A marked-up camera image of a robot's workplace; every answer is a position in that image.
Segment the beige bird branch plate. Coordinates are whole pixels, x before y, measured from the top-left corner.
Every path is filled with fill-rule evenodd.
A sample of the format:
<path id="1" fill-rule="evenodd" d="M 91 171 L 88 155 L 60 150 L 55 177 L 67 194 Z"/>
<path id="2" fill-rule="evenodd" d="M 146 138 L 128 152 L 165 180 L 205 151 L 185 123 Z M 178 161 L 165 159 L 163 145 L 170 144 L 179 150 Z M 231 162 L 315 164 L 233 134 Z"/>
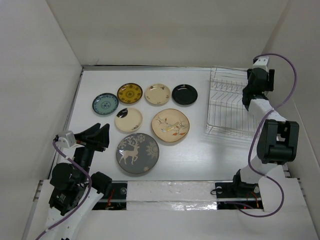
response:
<path id="1" fill-rule="evenodd" d="M 159 139 L 167 143 L 175 143 L 187 136 L 190 122 L 181 111 L 167 108 L 153 117 L 151 127 Z"/>

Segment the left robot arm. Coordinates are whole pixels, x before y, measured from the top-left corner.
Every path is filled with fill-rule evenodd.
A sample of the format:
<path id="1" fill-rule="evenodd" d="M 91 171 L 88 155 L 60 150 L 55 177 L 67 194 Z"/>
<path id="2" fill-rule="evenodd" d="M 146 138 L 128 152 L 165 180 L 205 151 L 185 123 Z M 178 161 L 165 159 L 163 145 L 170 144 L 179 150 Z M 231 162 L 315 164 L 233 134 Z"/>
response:
<path id="1" fill-rule="evenodd" d="M 51 172 L 53 191 L 45 229 L 38 240 L 74 240 L 96 203 L 111 194 L 109 176 L 100 171 L 89 174 L 95 152 L 109 147 L 109 131 L 108 123 L 96 123 L 80 133 L 65 130 L 54 137 L 52 145 L 66 161 Z"/>

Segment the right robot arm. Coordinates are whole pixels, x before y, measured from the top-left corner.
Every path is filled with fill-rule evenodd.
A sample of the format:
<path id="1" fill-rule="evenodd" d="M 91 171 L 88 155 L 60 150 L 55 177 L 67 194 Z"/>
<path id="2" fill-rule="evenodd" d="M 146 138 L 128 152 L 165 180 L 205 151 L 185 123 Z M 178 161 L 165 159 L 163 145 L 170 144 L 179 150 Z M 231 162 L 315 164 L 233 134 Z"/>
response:
<path id="1" fill-rule="evenodd" d="M 248 157 L 248 165 L 238 170 L 232 180 L 231 191 L 237 197 L 252 192 L 270 170 L 292 162 L 297 154 L 299 124 L 281 116 L 265 94 L 274 89 L 274 75 L 273 69 L 254 67 L 247 70 L 242 104 L 259 125 L 251 147 L 256 155 Z"/>

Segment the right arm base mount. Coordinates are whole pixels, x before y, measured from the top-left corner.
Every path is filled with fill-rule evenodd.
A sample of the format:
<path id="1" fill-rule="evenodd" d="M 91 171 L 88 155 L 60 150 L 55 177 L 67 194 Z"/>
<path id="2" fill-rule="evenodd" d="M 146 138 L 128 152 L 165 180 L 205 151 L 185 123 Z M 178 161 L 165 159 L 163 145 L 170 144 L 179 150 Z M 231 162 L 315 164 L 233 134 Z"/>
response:
<path id="1" fill-rule="evenodd" d="M 233 182 L 216 182 L 215 192 L 218 200 L 260 198 L 260 189 L 257 184 L 239 184 Z"/>

